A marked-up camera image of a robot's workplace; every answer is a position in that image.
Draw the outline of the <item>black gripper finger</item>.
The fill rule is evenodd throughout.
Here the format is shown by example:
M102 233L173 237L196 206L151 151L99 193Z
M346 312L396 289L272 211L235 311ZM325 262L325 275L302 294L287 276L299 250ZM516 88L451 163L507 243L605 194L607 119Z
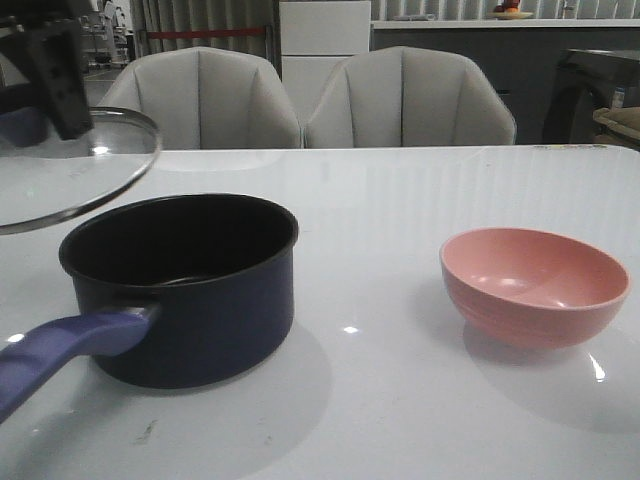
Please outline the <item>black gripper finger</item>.
M81 27L50 22L20 34L20 70L41 95L45 113L63 140L93 128L82 78Z

